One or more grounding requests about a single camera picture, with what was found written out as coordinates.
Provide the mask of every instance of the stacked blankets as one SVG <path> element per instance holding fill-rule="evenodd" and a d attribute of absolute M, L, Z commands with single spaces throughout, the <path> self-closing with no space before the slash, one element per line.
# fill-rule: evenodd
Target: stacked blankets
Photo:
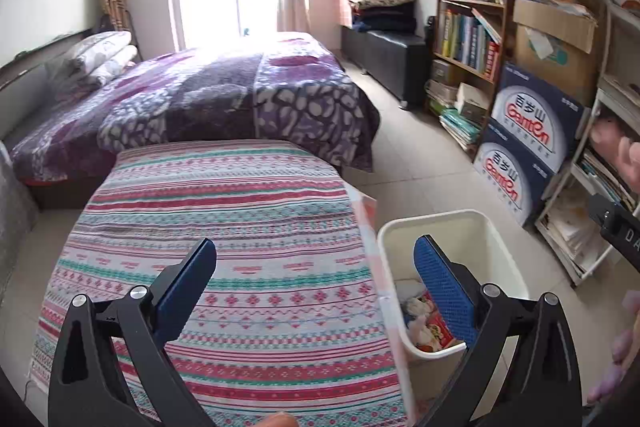
<path fill-rule="evenodd" d="M 357 32 L 389 30 L 414 33 L 415 0 L 349 0 Z"/>

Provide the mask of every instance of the screw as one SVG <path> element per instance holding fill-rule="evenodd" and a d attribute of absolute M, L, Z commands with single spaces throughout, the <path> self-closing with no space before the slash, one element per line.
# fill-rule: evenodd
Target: screw
<path fill-rule="evenodd" d="M 75 306 L 76 308 L 79 308 L 80 306 L 82 306 L 84 303 L 86 302 L 86 295 L 76 295 L 73 300 L 71 301 L 71 304 L 73 304 L 73 306 Z"/>
<path fill-rule="evenodd" d="M 558 296 L 553 293 L 545 293 L 545 301 L 547 304 L 551 304 L 552 306 L 555 306 L 559 302 Z"/>
<path fill-rule="evenodd" d="M 142 299 L 146 295 L 146 288 L 144 286 L 136 286 L 129 292 L 129 295 L 132 299 Z"/>
<path fill-rule="evenodd" d="M 498 288 L 498 286 L 496 286 L 495 284 L 487 284 L 484 288 L 482 288 L 482 291 L 487 297 L 496 298 L 498 295 L 500 295 L 500 288 Z"/>

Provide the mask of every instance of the pink striped blanket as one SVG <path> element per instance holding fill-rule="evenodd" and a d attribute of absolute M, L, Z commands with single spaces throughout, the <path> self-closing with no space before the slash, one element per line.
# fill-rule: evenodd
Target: pink striped blanket
<path fill-rule="evenodd" d="M 47 389 L 65 312 L 151 284 L 194 242 L 218 267 L 166 352 L 217 425 L 285 410 L 301 427 L 404 425 L 398 373 L 348 188 L 288 143 L 133 149 L 73 228 L 46 290 L 30 379 Z M 120 365 L 154 416 L 123 341 Z"/>

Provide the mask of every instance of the human hand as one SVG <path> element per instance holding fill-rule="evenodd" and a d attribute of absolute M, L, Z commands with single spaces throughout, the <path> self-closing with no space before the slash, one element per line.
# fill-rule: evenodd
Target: human hand
<path fill-rule="evenodd" d="M 640 291 L 628 291 L 622 306 L 636 314 L 636 322 L 632 330 L 625 331 L 613 341 L 611 366 L 606 370 L 602 381 L 589 391 L 587 395 L 589 404 L 613 393 L 640 350 Z"/>

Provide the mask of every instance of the trash bin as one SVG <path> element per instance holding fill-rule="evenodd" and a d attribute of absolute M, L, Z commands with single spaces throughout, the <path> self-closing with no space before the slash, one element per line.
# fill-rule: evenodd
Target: trash bin
<path fill-rule="evenodd" d="M 464 343 L 427 353 L 415 347 L 407 335 L 396 287 L 391 281 L 420 276 L 414 266 L 414 244 L 421 235 L 430 234 L 452 263 L 464 264 L 478 280 L 500 286 L 510 297 L 529 299 L 529 292 L 513 257 L 491 221 L 476 210 L 456 210 L 431 216 L 407 217 L 386 223 L 378 234 L 382 268 L 391 290 L 391 308 L 409 362 L 437 360 L 460 355 Z"/>

